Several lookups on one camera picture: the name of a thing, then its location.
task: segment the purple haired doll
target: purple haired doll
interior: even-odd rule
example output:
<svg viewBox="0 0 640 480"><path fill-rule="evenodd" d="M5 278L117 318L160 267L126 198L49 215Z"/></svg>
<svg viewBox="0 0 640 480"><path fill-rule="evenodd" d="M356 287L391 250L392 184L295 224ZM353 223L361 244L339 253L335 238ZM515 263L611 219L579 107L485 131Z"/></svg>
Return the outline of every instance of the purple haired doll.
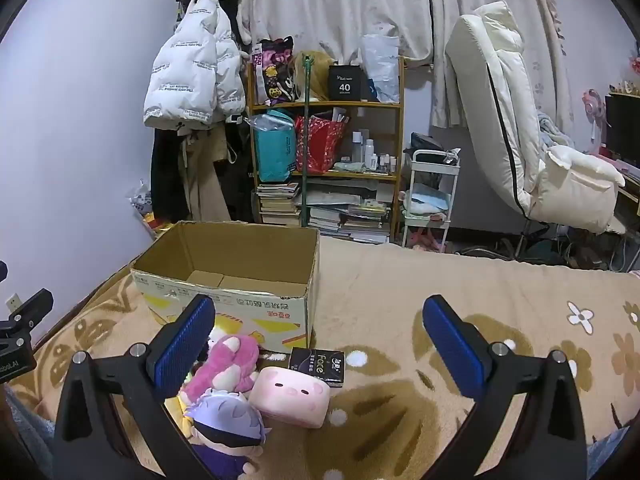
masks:
<svg viewBox="0 0 640 480"><path fill-rule="evenodd" d="M248 457L260 456L267 430L262 416L242 394L207 390L187 408L193 419L193 448L220 480L237 480L255 472Z"/></svg>

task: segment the red bag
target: red bag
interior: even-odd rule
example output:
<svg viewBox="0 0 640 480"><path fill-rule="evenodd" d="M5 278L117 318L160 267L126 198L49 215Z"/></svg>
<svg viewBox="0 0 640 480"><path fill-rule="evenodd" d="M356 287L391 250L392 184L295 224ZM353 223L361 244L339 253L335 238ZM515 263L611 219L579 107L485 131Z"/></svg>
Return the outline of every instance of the red bag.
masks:
<svg viewBox="0 0 640 480"><path fill-rule="evenodd" d="M302 171L305 118L296 118L296 169ZM311 174L329 171L335 163L335 147L344 135L345 123L329 121L319 117L309 118L306 170Z"/></svg>

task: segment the silver bolt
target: silver bolt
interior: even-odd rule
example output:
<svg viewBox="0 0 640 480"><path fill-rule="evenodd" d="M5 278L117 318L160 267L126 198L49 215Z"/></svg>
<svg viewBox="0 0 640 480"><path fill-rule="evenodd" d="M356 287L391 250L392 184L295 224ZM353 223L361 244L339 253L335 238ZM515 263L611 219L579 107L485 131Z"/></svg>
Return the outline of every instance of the silver bolt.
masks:
<svg viewBox="0 0 640 480"><path fill-rule="evenodd" d="M72 359L73 362L75 362L77 365L79 365L81 362L83 362L86 359L86 353L85 352L76 352L71 359Z"/></svg>
<svg viewBox="0 0 640 480"><path fill-rule="evenodd" d="M494 343L491 345L491 351L497 356L504 357L509 353L509 347L504 343Z"/></svg>
<svg viewBox="0 0 640 480"><path fill-rule="evenodd" d="M556 363L564 363L566 361L566 355L564 355L564 352L562 352L561 350L554 350L553 352L551 352L551 358Z"/></svg>
<svg viewBox="0 0 640 480"><path fill-rule="evenodd" d="M144 343L136 343L129 349L129 353L133 357L140 357L146 352L146 345Z"/></svg>

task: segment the computer monitor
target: computer monitor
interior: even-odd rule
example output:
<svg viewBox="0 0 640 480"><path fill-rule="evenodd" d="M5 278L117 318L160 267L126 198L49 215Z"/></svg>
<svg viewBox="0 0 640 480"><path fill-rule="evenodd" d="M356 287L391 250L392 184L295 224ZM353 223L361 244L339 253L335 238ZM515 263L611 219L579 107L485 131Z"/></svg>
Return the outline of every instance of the computer monitor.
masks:
<svg viewBox="0 0 640 480"><path fill-rule="evenodd" d="M640 167L640 97L611 94L607 102L607 149Z"/></svg>

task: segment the floral patterned blanket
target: floral patterned blanket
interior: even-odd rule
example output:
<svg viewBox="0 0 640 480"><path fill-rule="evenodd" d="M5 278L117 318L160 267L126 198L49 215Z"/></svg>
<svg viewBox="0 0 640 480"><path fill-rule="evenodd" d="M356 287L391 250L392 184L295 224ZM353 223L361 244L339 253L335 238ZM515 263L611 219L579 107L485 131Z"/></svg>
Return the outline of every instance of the floral patterned blanket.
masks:
<svg viewBox="0 0 640 480"><path fill-rule="evenodd" d="M561 348L589 441L640 408L640 280L631 274L322 238L319 289L316 346L346 353L345 385L333 390L322 429L272 423L256 480L420 478L472 407L422 328L421 307L431 294L443 295L488 341L504 341L519 354L546 356ZM38 351L36 370L12 387L53 420L75 351L122 354L159 328L123 269ZM482 468L500 458L522 400L512 404ZM157 468L130 416L124 410L121 416L141 461Z"/></svg>

